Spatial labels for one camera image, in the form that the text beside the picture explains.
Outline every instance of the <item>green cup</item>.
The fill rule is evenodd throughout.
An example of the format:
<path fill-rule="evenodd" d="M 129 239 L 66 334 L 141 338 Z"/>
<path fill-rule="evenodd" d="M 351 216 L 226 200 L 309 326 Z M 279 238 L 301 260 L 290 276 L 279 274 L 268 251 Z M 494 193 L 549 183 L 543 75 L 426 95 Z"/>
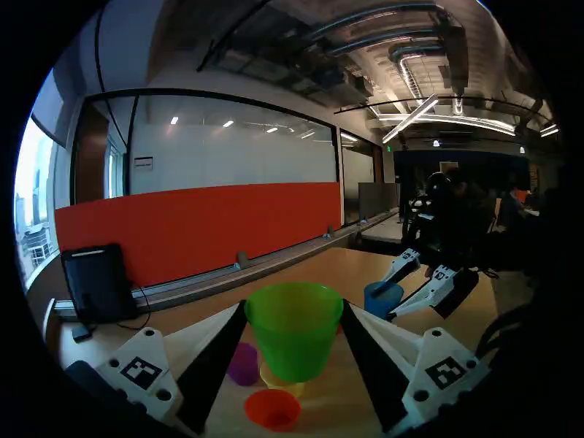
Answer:
<path fill-rule="evenodd" d="M 268 286 L 245 304 L 269 368 L 291 383 L 314 379 L 324 370 L 341 313 L 340 295 L 315 283 Z"/>

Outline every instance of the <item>red cup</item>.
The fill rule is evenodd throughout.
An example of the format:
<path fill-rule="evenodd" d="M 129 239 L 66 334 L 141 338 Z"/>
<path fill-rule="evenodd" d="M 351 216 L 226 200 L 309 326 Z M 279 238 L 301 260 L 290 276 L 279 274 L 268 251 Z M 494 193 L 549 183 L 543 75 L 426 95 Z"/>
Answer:
<path fill-rule="evenodd" d="M 290 431 L 300 416 L 300 403 L 286 391 L 264 389 L 252 394 L 244 404 L 247 417 L 275 432 Z"/>
<path fill-rule="evenodd" d="M 237 344 L 227 369 L 229 377 L 241 386 L 251 386 L 258 381 L 258 351 L 245 342 Z"/>

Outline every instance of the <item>sky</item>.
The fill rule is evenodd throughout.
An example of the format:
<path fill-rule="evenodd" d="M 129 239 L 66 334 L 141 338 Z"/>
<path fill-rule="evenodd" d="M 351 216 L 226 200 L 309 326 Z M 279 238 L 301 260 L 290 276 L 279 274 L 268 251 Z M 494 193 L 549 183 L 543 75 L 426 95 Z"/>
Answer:
<path fill-rule="evenodd" d="M 20 143 L 15 178 L 15 194 L 25 199 L 24 219 L 27 225 L 32 222 L 34 174 L 37 169 L 40 170 L 39 214 L 41 218 L 47 217 L 47 178 L 52 148 L 53 141 L 31 119 L 28 119 L 23 141 Z"/>

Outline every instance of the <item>orange cup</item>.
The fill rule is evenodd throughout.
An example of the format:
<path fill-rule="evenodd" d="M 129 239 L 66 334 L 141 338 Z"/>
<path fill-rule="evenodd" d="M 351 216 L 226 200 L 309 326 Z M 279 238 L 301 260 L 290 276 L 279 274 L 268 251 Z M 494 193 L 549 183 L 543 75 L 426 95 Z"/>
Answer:
<path fill-rule="evenodd" d="M 247 417 L 275 432 L 290 431 L 300 416 L 300 403 L 286 391 L 264 389 L 252 394 L 244 404 Z"/>

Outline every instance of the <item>red wall panel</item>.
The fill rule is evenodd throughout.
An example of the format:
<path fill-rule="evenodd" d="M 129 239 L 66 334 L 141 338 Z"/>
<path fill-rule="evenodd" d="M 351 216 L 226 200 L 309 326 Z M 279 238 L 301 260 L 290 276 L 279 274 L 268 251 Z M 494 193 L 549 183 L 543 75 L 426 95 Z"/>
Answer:
<path fill-rule="evenodd" d="M 340 228 L 337 182 L 230 185 L 85 202 L 55 211 L 61 250 L 118 243 L 141 286 L 229 266 Z"/>

